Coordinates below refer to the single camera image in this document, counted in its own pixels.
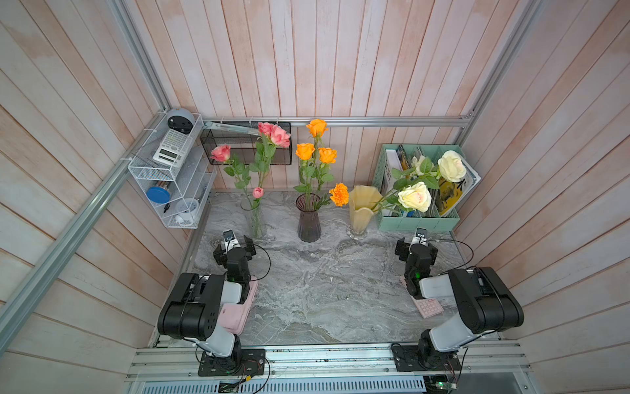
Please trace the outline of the pink tulip flower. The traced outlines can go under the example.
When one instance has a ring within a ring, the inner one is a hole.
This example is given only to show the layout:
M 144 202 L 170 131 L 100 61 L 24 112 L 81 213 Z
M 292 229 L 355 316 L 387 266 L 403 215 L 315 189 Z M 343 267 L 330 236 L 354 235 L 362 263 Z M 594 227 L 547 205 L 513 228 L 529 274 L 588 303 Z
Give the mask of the pink tulip flower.
M 264 189 L 261 187 L 255 187 L 253 189 L 253 205 L 252 205 L 252 219 L 254 222 L 254 236 L 261 238 L 264 236 L 264 220 L 263 213 L 260 208 L 262 197 L 264 196 Z

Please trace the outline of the cream white rose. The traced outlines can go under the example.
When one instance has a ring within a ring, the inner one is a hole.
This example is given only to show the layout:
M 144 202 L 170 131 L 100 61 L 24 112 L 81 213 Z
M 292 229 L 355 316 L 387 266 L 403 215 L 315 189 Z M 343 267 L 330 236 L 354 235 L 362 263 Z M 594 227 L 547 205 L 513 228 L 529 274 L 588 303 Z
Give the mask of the cream white rose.
M 429 158 L 423 160 L 420 166 L 421 173 L 438 187 L 441 181 L 460 183 L 466 177 L 468 171 L 464 165 L 464 159 L 453 150 L 448 150 L 438 159 L 434 165 Z

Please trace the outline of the orange marigold flower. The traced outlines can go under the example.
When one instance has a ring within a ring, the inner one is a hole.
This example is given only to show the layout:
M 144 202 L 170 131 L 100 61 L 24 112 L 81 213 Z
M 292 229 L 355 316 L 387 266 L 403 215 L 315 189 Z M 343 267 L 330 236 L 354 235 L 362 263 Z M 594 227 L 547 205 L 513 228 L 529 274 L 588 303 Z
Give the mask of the orange marigold flower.
M 349 203 L 349 191 L 348 187 L 343 183 L 337 183 L 331 190 L 328 191 L 327 195 L 324 195 L 320 198 L 318 203 L 315 205 L 315 209 L 319 210 L 320 208 L 333 204 L 336 207 L 343 207 Z

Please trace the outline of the pink rose flower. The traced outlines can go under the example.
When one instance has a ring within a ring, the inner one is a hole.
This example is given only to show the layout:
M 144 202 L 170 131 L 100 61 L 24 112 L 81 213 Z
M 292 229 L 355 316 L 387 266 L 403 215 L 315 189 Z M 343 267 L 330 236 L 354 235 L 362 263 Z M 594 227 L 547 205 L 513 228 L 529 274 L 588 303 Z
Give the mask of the pink rose flower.
M 250 165 L 244 164 L 237 157 L 231 154 L 231 146 L 224 144 L 216 147 L 212 151 L 212 158 L 223 165 L 225 173 L 234 179 L 235 187 L 244 193 L 245 198 L 253 200 L 253 189 L 251 187 L 252 177 Z

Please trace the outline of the pink rose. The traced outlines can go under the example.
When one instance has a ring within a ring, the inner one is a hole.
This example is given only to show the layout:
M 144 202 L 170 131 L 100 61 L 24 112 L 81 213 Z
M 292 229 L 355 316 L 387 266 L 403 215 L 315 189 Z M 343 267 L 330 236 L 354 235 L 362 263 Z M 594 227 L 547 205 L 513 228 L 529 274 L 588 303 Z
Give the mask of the pink rose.
M 259 133 L 269 141 L 271 139 L 271 134 L 273 132 L 274 127 L 275 127 L 274 125 L 268 122 L 258 123 Z
M 272 160 L 276 151 L 279 148 L 290 147 L 290 134 L 282 129 L 279 125 L 273 124 L 275 127 L 271 134 L 270 141 L 259 133 L 259 138 L 256 142 L 256 154 L 254 156 L 254 163 L 250 165 L 252 172 L 257 172 L 259 175 L 258 187 L 263 188 L 263 183 L 270 172 Z

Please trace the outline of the small orange rose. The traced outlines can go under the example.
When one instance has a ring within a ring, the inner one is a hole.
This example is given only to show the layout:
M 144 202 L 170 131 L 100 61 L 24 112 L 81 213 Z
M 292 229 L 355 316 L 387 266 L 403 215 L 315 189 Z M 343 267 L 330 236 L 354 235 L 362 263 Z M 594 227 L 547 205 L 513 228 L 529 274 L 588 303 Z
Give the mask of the small orange rose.
M 313 176 L 315 173 L 314 153 L 315 146 L 313 144 L 297 144 L 295 154 L 300 160 L 300 184 L 295 187 L 295 190 L 304 193 L 305 210 L 312 209 Z

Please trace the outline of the large orange rose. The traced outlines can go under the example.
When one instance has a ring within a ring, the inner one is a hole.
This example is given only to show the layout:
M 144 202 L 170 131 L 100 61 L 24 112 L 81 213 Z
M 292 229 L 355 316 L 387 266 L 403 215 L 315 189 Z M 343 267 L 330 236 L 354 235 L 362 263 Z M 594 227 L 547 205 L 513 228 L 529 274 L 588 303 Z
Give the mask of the large orange rose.
M 331 174 L 331 165 L 336 163 L 337 151 L 331 148 L 318 149 L 318 163 L 316 164 L 317 192 L 321 192 L 323 186 L 335 180 Z

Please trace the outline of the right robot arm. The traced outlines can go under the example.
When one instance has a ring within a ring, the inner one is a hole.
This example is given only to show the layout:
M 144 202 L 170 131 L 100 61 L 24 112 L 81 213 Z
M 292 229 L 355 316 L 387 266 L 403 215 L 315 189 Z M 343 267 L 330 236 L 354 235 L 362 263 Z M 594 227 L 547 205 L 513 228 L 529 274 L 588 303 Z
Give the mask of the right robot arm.
M 463 266 L 433 276 L 437 252 L 422 233 L 395 246 L 395 256 L 405 263 L 402 283 L 416 303 L 450 298 L 457 307 L 454 316 L 421 335 L 419 353 L 452 354 L 487 333 L 523 325 L 523 308 L 494 269 Z

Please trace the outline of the pink calculator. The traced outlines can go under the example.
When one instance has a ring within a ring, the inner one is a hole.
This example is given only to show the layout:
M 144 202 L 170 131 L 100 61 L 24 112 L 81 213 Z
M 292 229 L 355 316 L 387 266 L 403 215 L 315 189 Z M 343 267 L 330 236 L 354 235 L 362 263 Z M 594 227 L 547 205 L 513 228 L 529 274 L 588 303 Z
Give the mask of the pink calculator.
M 431 294 L 436 295 L 442 292 L 445 285 L 445 279 L 439 279 L 439 277 L 413 279 L 412 287 L 415 288 L 415 293 L 412 293 L 411 290 L 408 290 L 408 293 L 423 318 L 431 318 L 444 312 L 437 299 L 423 298 L 423 290 L 428 290 Z

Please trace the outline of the pink pencil case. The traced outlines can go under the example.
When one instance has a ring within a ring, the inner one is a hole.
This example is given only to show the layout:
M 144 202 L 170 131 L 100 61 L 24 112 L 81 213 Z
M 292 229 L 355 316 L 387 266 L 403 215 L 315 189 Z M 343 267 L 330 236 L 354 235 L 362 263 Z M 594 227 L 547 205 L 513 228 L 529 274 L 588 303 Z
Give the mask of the pink pencil case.
M 249 313 L 254 306 L 254 300 L 258 292 L 259 283 L 253 282 L 250 285 L 249 295 L 245 302 L 240 305 L 224 304 L 218 318 L 218 324 L 228 332 L 240 336 L 246 325 Z

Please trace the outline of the yellow magazine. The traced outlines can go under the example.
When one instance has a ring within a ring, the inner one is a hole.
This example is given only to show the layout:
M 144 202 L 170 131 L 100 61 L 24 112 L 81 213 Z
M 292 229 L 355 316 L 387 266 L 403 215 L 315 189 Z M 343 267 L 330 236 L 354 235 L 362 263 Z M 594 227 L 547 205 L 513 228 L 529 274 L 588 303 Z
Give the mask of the yellow magazine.
M 435 205 L 441 217 L 450 214 L 462 198 L 466 197 L 481 182 L 482 178 L 464 159 L 467 175 L 460 183 L 441 181 L 436 194 Z

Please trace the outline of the white cup on shelf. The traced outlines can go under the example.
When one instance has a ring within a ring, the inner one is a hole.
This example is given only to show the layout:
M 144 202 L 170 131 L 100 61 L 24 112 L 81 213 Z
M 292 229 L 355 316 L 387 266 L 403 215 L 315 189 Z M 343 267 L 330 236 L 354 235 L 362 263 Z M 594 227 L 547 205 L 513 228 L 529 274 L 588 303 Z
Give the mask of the white cup on shelf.
M 189 226 L 195 222 L 200 202 L 196 198 L 183 198 L 176 205 L 175 221 L 178 225 Z

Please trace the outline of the green file organizer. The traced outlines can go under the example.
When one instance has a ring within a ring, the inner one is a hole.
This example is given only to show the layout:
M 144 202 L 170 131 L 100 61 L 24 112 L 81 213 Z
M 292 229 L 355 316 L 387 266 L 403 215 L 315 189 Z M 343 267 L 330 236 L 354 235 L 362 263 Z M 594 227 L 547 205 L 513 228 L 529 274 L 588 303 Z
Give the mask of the green file organizer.
M 386 165 L 388 164 L 386 150 L 397 147 L 397 144 L 384 144 L 380 149 L 377 168 L 372 179 L 372 186 L 377 187 L 377 189 L 380 189 L 383 184 Z M 402 147 L 407 154 L 413 153 L 418 148 L 424 154 L 429 154 L 432 159 L 436 159 L 438 154 L 442 154 L 448 149 L 452 149 L 464 157 L 464 152 L 457 144 L 402 144 Z M 383 213 L 377 213 L 375 221 L 380 231 L 413 231 L 415 228 L 425 228 L 428 231 L 448 232 L 457 227 L 460 217 L 455 208 L 447 215 L 441 216 L 433 205 L 426 213 L 413 216 L 409 216 L 408 213 L 403 216 L 384 216 Z

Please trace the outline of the purple glass vase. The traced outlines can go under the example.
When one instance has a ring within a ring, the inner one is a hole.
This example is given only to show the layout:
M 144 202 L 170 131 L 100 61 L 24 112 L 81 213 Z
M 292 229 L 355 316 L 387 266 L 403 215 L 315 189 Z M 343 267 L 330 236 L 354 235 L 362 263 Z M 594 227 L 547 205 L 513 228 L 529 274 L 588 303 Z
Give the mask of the purple glass vase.
M 320 200 L 317 195 L 307 197 L 306 194 L 302 194 L 296 199 L 296 208 L 300 210 L 298 236 L 303 242 L 315 242 L 322 234 L 318 210 L 316 209 Z

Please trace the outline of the blue lid jar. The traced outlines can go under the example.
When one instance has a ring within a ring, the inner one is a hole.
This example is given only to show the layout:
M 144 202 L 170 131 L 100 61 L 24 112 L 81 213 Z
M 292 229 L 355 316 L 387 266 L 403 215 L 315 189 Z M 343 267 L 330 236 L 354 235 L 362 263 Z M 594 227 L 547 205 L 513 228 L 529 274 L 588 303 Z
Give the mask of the blue lid jar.
M 158 205 L 164 205 L 171 200 L 172 194 L 169 190 L 171 183 L 168 181 L 156 181 L 146 190 L 148 199 Z

